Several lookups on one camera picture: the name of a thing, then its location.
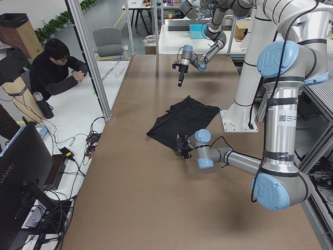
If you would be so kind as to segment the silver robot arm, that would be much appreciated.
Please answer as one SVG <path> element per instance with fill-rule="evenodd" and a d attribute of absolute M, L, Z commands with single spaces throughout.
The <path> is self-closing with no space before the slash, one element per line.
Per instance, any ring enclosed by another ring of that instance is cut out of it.
<path fill-rule="evenodd" d="M 232 10 L 234 17 L 244 18 L 249 16 L 253 4 L 249 1 L 208 1 L 205 6 L 202 6 L 195 1 L 180 2 L 182 13 L 191 20 L 203 19 L 203 8 L 212 11 L 211 20 L 202 24 L 200 28 L 201 34 L 205 39 L 211 41 L 211 45 L 200 57 L 193 52 L 191 45 L 184 45 L 180 48 L 182 51 L 181 58 L 172 64 L 172 68 L 178 69 L 180 73 L 178 78 L 179 87 L 183 84 L 184 75 L 188 72 L 189 65 L 193 65 L 199 71 L 204 71 L 212 57 L 224 48 L 227 37 L 222 30 L 222 21 L 226 12 Z"/>
<path fill-rule="evenodd" d="M 257 69 L 270 95 L 262 159 L 230 148 L 210 147 L 211 133 L 206 129 L 177 137 L 176 148 L 184 157 L 195 150 L 201 169 L 224 162 L 252 174 L 252 197 L 269 210 L 284 210 L 305 201 L 311 193 L 309 178 L 294 164 L 298 90 L 328 79 L 327 41 L 275 41 L 259 55 Z"/>

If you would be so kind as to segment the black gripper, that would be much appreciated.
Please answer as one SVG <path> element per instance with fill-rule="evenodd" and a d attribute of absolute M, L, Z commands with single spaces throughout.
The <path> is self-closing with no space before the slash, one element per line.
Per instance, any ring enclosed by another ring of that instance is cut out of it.
<path fill-rule="evenodd" d="M 184 81 L 184 76 L 188 72 L 188 65 L 179 64 L 178 71 L 180 73 L 178 78 L 178 86 L 181 87 Z"/>
<path fill-rule="evenodd" d="M 176 136 L 176 151 L 180 153 L 180 155 L 184 159 L 191 158 L 191 151 L 192 149 L 188 146 L 188 136 L 180 137 L 179 135 Z"/>

